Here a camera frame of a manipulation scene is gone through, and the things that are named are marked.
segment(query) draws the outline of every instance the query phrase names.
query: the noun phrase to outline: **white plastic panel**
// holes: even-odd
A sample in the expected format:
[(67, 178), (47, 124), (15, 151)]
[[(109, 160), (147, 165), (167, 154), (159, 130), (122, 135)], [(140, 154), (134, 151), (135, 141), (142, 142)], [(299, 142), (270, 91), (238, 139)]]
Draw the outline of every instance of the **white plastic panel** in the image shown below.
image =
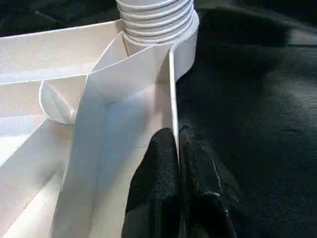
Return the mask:
[(89, 73), (121, 27), (118, 20), (0, 38), (0, 83)]

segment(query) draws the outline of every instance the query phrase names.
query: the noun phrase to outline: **white corrugated tube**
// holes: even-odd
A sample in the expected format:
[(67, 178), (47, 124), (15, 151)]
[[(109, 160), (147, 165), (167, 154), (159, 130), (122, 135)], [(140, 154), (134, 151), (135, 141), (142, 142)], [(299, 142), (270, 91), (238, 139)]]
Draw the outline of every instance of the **white corrugated tube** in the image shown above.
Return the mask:
[(116, 0), (123, 31), (143, 44), (167, 43), (193, 23), (194, 0)]

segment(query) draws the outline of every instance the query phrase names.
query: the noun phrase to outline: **white plastic fin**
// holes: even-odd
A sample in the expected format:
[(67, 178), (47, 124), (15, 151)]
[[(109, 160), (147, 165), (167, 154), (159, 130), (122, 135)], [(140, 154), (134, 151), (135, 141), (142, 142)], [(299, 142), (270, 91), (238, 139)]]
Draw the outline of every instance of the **white plastic fin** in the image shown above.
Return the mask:
[(42, 81), (39, 101), (44, 114), (59, 123), (75, 124), (85, 78), (82, 75)]

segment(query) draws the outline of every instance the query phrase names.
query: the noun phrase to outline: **black cloth background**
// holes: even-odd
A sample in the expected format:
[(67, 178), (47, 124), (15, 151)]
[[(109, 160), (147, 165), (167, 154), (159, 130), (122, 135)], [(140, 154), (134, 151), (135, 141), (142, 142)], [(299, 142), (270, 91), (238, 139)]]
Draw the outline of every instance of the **black cloth background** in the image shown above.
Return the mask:
[(288, 45), (287, 28), (253, 16), (215, 22), (220, 13), (204, 16), (177, 83), (180, 126), (206, 134), (261, 237), (317, 237), (317, 48)]

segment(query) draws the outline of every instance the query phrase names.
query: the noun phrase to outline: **wrinkled black fabric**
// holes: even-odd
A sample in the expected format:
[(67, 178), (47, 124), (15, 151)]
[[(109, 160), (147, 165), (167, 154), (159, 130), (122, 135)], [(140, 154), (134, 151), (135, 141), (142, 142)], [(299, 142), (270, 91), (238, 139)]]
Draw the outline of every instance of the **wrinkled black fabric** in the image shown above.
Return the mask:
[(239, 185), (196, 129), (179, 135), (181, 176), (190, 238), (258, 238)]
[[(177, 82), (179, 124), (204, 132), (237, 180), (260, 237), (315, 238), (317, 48), (213, 41), (208, 14), (195, 63)], [(241, 24), (247, 31), (251, 23)], [(244, 31), (240, 39), (250, 35)]]
[(122, 238), (177, 238), (180, 224), (180, 180), (172, 130), (150, 140), (131, 183)]

